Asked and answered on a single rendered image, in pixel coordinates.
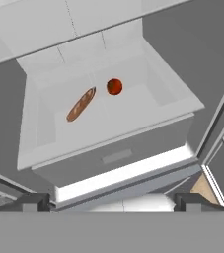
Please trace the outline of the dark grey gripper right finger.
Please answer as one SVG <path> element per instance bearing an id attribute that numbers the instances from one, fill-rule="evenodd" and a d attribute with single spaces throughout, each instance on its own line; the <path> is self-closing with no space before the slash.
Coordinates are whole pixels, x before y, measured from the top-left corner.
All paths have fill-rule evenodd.
<path id="1" fill-rule="evenodd" d="M 221 205 L 213 204 L 201 194 L 178 193 L 174 196 L 174 211 L 190 212 L 207 212 L 207 211 L 224 211 Z"/>

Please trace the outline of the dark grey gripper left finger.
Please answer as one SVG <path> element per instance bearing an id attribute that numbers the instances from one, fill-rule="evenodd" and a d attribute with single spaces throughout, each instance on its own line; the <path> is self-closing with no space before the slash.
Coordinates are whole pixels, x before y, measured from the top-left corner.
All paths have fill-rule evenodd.
<path id="1" fill-rule="evenodd" d="M 2 212 L 50 212 L 49 193 L 23 194 L 15 201 L 0 206 Z"/>

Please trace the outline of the grey fridge drawer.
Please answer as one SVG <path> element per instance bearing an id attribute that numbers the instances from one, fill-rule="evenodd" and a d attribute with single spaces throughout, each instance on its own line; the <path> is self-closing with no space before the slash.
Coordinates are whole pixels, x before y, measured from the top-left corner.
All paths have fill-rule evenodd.
<path id="1" fill-rule="evenodd" d="M 138 160 L 184 146 L 193 118 L 194 114 L 187 114 L 137 135 L 45 166 L 33 168 L 33 171 L 57 187 L 82 181 Z M 124 149 L 132 151 L 129 158 L 109 164 L 103 162 L 103 157 Z"/>

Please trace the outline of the white fridge shelf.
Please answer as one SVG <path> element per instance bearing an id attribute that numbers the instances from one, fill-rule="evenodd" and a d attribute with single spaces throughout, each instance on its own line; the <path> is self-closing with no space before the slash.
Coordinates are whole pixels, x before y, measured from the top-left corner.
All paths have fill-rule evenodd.
<path id="1" fill-rule="evenodd" d="M 66 62 L 27 78 L 17 168 L 77 155 L 204 108 L 143 38 L 140 20 L 70 42 Z M 110 95 L 109 80 L 122 82 Z M 73 122 L 66 117 L 92 87 L 96 94 Z"/>
<path id="2" fill-rule="evenodd" d="M 189 0 L 0 0 L 0 63 Z"/>

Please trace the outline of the grey fridge body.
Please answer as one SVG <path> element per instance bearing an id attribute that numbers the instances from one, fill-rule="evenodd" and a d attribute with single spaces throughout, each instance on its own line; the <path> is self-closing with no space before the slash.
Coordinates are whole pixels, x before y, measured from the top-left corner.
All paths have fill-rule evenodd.
<path id="1" fill-rule="evenodd" d="M 18 169 L 27 78 L 66 62 L 62 48 L 140 20 L 143 38 L 186 83 L 204 108 L 194 112 L 184 146 L 121 166 L 82 181 L 57 187 L 33 171 L 69 157 Z M 113 27 L 95 31 L 0 63 L 0 175 L 45 192 L 63 211 L 94 199 L 136 196 L 195 173 L 200 152 L 224 102 L 224 0 L 189 0 Z"/>

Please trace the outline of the brown baguette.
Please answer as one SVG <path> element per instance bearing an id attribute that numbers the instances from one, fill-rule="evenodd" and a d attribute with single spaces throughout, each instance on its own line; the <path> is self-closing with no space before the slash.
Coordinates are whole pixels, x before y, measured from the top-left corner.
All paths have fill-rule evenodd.
<path id="1" fill-rule="evenodd" d="M 93 100 L 95 94 L 96 88 L 95 87 L 90 88 L 70 110 L 70 112 L 66 117 L 66 120 L 68 122 L 75 121 Z"/>

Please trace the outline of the red tomato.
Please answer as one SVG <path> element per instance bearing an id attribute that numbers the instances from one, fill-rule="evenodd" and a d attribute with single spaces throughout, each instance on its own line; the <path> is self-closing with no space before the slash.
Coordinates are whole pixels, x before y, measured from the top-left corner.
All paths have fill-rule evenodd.
<path id="1" fill-rule="evenodd" d="M 117 78 L 109 80 L 107 90 L 110 95 L 118 95 L 122 91 L 122 82 Z"/>

